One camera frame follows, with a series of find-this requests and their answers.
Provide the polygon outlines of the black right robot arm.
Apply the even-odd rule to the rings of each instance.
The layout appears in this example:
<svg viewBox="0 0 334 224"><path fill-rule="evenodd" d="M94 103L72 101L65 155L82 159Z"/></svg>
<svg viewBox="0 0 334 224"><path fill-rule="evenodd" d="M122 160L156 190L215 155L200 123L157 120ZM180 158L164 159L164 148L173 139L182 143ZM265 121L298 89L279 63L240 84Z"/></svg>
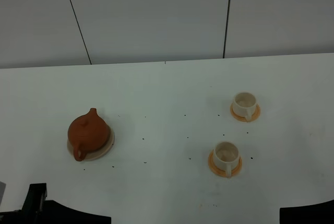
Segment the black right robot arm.
<svg viewBox="0 0 334 224"><path fill-rule="evenodd" d="M279 223L333 223L333 200L314 205L280 208Z"/></svg>

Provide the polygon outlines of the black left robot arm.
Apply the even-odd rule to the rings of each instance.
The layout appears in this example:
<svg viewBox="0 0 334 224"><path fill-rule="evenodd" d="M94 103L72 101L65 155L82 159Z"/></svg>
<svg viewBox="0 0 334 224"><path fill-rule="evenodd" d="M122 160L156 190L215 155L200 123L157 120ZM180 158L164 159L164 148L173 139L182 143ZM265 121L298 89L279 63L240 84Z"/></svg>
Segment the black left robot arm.
<svg viewBox="0 0 334 224"><path fill-rule="evenodd" d="M47 200L46 183L30 184L21 209L1 212L1 223L111 223L108 216L84 213Z"/></svg>

